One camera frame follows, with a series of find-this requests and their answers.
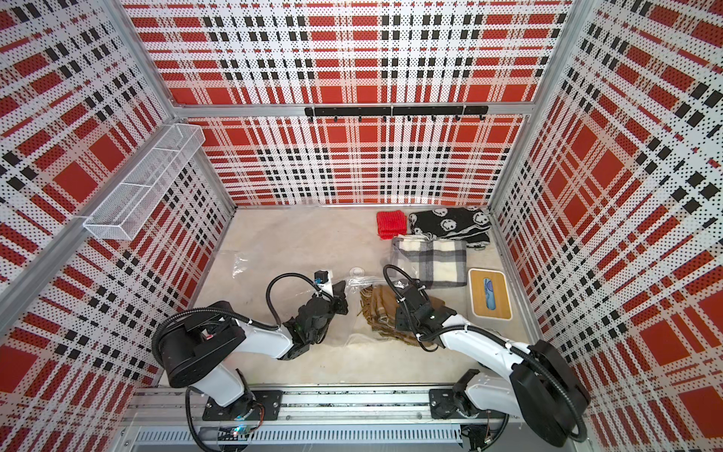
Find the white wooden top tray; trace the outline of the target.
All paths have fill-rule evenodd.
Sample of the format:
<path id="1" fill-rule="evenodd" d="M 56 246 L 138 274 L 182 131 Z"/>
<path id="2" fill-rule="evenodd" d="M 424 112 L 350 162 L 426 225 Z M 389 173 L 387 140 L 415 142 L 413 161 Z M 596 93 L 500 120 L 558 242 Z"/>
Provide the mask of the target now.
<path id="1" fill-rule="evenodd" d="M 512 305 L 506 275 L 500 270 L 469 269 L 471 310 L 476 318 L 511 321 Z"/>

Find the red knitted scarf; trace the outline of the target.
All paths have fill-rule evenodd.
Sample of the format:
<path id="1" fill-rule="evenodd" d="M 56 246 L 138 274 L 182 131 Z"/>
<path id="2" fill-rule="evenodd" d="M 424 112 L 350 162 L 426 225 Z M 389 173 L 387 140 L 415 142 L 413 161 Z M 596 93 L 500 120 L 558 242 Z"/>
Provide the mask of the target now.
<path id="1" fill-rule="evenodd" d="M 391 240 L 408 233 L 407 216 L 401 210 L 378 212 L 376 220 L 378 236 L 383 240 Z"/>

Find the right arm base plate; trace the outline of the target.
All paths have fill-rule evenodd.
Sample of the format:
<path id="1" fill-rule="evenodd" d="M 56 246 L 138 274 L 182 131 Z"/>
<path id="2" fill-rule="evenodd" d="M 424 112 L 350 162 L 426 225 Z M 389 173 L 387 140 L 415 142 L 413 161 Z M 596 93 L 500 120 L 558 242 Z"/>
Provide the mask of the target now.
<path id="1" fill-rule="evenodd" d="M 451 388 L 429 390 L 430 415 L 435 420 L 462 420 L 482 422 L 487 420 L 502 420 L 506 417 L 502 412 L 492 410 L 479 410 L 472 408 L 465 414 L 460 408 L 455 393 Z"/>

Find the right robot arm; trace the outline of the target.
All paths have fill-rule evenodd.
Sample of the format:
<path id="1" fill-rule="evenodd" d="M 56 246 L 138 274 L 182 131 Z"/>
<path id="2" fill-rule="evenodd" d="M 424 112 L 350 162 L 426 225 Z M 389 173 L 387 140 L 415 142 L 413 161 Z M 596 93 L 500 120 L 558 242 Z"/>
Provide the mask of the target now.
<path id="1" fill-rule="evenodd" d="M 551 446 L 589 438 L 584 413 L 590 395 L 555 347 L 513 341 L 478 327 L 455 310 L 435 305 L 419 282 L 392 282 L 399 331 L 424 350 L 433 345 L 474 359 L 495 374 L 468 370 L 453 386 L 446 410 L 474 418 L 485 411 L 523 419 Z"/>

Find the grey white plaid scarf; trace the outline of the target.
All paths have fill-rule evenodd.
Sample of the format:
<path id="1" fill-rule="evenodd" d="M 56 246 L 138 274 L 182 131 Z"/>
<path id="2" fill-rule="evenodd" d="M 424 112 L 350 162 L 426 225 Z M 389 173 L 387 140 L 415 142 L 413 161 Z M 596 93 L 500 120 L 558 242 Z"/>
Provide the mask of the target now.
<path id="1" fill-rule="evenodd" d="M 404 235 L 392 240 L 391 264 L 418 279 L 426 288 L 467 284 L 467 247 L 461 241 Z"/>

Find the black smiley pattern scarf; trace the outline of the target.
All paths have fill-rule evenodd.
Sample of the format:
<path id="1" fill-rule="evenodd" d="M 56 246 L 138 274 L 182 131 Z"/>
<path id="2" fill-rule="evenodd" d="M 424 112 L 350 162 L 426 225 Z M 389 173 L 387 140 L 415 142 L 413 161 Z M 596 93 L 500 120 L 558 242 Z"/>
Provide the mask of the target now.
<path id="1" fill-rule="evenodd" d="M 468 248 L 484 249 L 490 243 L 491 221 L 478 207 L 441 207 L 408 215 L 410 231 L 430 240 L 465 242 Z"/>

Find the clear plastic vacuum bag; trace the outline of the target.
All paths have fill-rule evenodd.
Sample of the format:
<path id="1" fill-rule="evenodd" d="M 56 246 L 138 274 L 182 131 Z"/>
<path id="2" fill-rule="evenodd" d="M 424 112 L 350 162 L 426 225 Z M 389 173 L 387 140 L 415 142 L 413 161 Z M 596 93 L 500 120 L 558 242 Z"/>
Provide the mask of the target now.
<path id="1" fill-rule="evenodd" d="M 384 286 L 370 284 L 360 278 L 340 280 L 335 283 L 327 270 L 316 271 L 314 278 L 297 272 L 286 272 L 272 279 L 265 290 L 265 302 L 275 321 L 272 329 L 276 333 L 284 331 L 290 333 L 295 343 L 292 350 L 284 357 L 292 359 L 308 350 L 310 346 L 322 343 L 329 332 L 333 318 L 348 314 L 346 293 L 355 290 L 361 297 L 361 313 L 372 331 L 384 337 L 426 348 L 427 345 L 420 340 L 425 335 L 425 327 L 412 315 L 414 302 L 412 296 L 406 292 L 416 289 L 420 291 L 419 303 L 425 314 L 436 307 L 444 306 L 444 303 L 432 302 L 426 294 L 425 286 L 400 267 L 387 265 L 383 269 L 383 275 L 386 282 Z M 271 295 L 275 284 L 288 278 L 306 282 L 312 288 L 312 292 L 307 303 L 297 310 L 297 315 L 282 322 Z"/>

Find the aluminium front rail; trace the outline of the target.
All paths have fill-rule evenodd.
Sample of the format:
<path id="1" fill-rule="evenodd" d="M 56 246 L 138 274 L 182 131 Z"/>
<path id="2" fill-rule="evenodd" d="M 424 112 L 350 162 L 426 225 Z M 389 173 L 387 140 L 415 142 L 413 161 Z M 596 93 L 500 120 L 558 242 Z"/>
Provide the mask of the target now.
<path id="1" fill-rule="evenodd" d="M 433 385 L 278 386 L 277 417 L 265 427 L 281 425 L 410 425 L 442 423 L 431 414 Z M 185 392 L 172 388 L 141 389 L 133 395 L 122 425 L 186 425 Z"/>

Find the small blue object on tray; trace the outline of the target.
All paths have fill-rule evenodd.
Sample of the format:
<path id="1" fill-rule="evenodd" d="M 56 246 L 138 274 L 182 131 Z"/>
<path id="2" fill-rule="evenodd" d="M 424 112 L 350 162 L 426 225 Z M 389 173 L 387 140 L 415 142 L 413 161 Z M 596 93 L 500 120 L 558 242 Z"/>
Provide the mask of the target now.
<path id="1" fill-rule="evenodd" d="M 496 299 L 493 287 L 493 281 L 489 278 L 484 279 L 485 303 L 490 311 L 496 310 Z"/>

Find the brown knitted scarf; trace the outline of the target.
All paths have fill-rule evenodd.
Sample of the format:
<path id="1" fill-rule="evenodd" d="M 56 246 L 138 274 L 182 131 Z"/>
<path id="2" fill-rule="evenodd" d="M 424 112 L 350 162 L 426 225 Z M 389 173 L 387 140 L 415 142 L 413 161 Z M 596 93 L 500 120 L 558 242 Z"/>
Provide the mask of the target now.
<path id="1" fill-rule="evenodd" d="M 373 331 L 411 346 L 419 345 L 412 333 L 395 329 L 398 303 L 389 286 L 367 286 L 360 291 L 360 297 L 361 313 Z"/>

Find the black wall hook rail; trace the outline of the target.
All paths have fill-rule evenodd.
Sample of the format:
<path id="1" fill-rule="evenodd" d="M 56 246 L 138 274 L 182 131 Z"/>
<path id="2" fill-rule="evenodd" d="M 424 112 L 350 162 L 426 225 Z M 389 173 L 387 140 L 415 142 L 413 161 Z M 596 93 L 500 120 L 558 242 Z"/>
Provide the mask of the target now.
<path id="1" fill-rule="evenodd" d="M 333 118 L 342 117 L 412 117 L 412 116 L 486 116 L 490 111 L 488 105 L 388 105 L 387 107 L 305 107 L 307 118 Z"/>

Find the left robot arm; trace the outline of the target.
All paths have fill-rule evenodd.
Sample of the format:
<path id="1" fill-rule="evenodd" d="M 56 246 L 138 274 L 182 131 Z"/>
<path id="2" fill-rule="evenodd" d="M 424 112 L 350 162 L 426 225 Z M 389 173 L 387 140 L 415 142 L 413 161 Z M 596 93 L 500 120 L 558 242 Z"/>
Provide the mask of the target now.
<path id="1" fill-rule="evenodd" d="M 246 417 L 260 405 L 243 374 L 224 361 L 234 353 L 294 360 L 323 342 L 335 316 L 348 314 L 346 283 L 324 282 L 297 315 L 269 326 L 235 312 L 227 301 L 171 316 L 152 337 L 154 359 L 173 388 L 197 390 L 208 397 L 205 420 Z"/>

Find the white vacuum bag valve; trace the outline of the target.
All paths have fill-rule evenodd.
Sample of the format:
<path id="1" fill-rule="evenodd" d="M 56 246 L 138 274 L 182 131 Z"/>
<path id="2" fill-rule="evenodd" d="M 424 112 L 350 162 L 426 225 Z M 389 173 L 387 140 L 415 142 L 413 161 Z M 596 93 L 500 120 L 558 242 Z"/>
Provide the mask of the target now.
<path id="1" fill-rule="evenodd" d="M 360 278 L 365 276 L 365 270 L 361 267 L 352 267 L 349 271 L 349 275 L 354 278 Z"/>

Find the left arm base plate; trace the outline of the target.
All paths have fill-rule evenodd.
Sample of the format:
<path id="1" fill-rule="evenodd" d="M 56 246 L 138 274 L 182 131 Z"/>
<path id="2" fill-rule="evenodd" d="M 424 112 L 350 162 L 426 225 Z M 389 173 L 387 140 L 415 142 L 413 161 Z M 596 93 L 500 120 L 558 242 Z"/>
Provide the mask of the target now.
<path id="1" fill-rule="evenodd" d="M 283 391 L 262 390 L 243 395 L 227 407 L 209 397 L 203 412 L 203 421 L 275 421 L 282 406 Z"/>

